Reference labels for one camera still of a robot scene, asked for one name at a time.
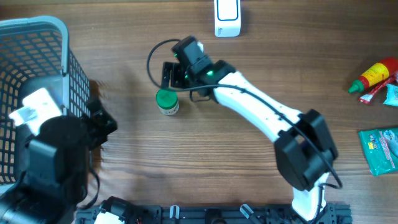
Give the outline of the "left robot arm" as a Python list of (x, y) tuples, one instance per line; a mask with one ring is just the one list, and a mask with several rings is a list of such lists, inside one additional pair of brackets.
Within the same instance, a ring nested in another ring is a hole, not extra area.
[(1, 223), (71, 223), (77, 205), (87, 196), (88, 175), (97, 173), (91, 150), (117, 130), (114, 118), (99, 99), (88, 115), (57, 116), (40, 126), (24, 144), (29, 165), (1, 195)]

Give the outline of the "red sauce bottle green cap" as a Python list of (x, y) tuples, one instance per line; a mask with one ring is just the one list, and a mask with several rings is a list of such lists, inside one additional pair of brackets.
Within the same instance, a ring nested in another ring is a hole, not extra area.
[(357, 79), (355, 79), (348, 93), (363, 92), (375, 84), (378, 84), (388, 78), (392, 77), (397, 72), (397, 58), (385, 58), (378, 63), (375, 63)]

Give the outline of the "green 3M gloves packet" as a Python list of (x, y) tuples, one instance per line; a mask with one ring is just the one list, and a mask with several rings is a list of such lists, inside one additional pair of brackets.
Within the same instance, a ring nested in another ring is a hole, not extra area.
[(373, 176), (397, 172), (397, 127), (360, 131), (358, 135)]

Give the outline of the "teal wet wipes packet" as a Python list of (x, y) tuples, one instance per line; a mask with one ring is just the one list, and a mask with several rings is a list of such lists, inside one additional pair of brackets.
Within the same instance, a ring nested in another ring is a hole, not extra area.
[(386, 100), (383, 102), (384, 105), (398, 107), (398, 86), (393, 84), (387, 84), (387, 95)]

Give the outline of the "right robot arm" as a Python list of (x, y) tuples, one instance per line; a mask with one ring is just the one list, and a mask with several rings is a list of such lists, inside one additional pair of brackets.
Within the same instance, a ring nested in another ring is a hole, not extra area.
[(177, 63), (164, 65), (164, 90), (197, 92), (240, 114), (274, 145), (277, 169), (292, 186), (293, 211), (305, 222), (316, 223), (326, 208), (325, 187), (338, 151), (324, 117), (315, 110), (302, 113), (274, 100), (224, 60), (212, 62), (193, 36), (176, 39), (172, 47)]

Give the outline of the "green lid spice jar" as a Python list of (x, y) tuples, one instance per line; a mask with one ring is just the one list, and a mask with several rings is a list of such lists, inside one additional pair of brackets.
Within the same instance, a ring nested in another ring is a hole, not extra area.
[(155, 96), (159, 110), (164, 115), (173, 115), (179, 109), (179, 100), (176, 92), (159, 90)]

